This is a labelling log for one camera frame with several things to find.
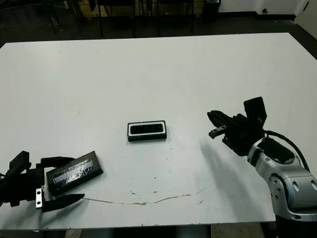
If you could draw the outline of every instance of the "black rectangular object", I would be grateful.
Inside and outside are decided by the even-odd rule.
[[[166,139],[163,120],[128,123],[128,141]]]
[[[49,192],[54,196],[60,195],[102,173],[96,153],[90,152],[47,172]]]

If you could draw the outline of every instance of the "black box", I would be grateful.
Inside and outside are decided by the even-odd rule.
[[[63,167],[47,172],[49,192],[58,196],[102,173],[96,153],[90,152]]]

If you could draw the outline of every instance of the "sticker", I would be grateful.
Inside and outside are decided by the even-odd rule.
[[[63,182],[67,184],[73,182],[86,174],[88,174],[93,166],[92,160],[85,160],[77,165],[74,165],[60,173],[58,173],[54,178],[53,182],[55,184]]]

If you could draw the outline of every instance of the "black device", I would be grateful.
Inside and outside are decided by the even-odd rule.
[[[60,195],[72,188],[102,174],[96,153],[90,152],[66,165],[46,173],[49,192]]]
[[[128,123],[128,141],[166,139],[164,120]]]
[[[46,201],[43,190],[44,168],[63,166],[72,160],[69,157],[42,158],[35,169],[30,169],[29,152],[22,151],[10,162],[6,174],[0,174],[0,205],[10,203],[14,207],[19,206],[23,200],[36,200],[36,209],[49,212],[77,202],[84,194],[69,194]]]

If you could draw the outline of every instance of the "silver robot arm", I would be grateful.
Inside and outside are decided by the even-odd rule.
[[[251,147],[248,162],[267,183],[277,216],[317,222],[317,181],[301,166],[298,155],[265,137]]]

